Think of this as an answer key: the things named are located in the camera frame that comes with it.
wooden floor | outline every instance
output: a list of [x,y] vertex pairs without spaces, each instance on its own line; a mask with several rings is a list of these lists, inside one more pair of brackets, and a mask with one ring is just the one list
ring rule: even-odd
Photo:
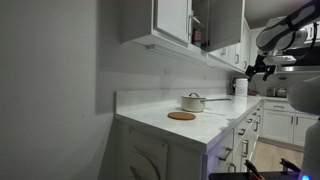
[[258,141],[252,157],[252,163],[261,172],[282,171],[282,166],[279,164],[281,158],[285,158],[301,167],[303,153]]

white wall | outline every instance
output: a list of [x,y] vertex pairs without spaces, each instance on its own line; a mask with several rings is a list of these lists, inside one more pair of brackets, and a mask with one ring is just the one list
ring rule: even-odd
[[120,45],[118,2],[0,2],[0,179],[108,177],[114,91],[225,87],[225,72]]

ceiling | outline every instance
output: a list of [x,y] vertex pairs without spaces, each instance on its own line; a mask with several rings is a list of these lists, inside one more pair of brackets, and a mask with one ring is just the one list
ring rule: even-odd
[[263,27],[268,20],[287,16],[311,0],[246,0],[245,17],[251,29]]

upper cabinet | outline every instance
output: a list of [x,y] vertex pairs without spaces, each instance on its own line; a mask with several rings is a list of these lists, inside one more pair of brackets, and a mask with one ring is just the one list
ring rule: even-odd
[[[122,0],[121,3],[121,43],[135,42],[162,54],[209,66],[229,68],[229,62],[240,63],[236,48],[230,51],[227,47],[241,42],[244,0]],[[228,63],[210,60],[210,52]]]
[[244,0],[209,1],[208,52],[239,43],[244,19]]
[[188,43],[192,35],[192,0],[156,0],[154,27]]
[[251,35],[250,28],[243,20],[241,42],[209,53],[209,57],[219,59],[235,69],[244,72],[250,62]]

pot lid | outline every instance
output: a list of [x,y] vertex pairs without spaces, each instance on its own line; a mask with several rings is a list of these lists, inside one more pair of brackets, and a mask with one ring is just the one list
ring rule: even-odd
[[189,99],[206,99],[205,97],[200,97],[197,93],[191,93],[189,96],[181,96],[183,98]]

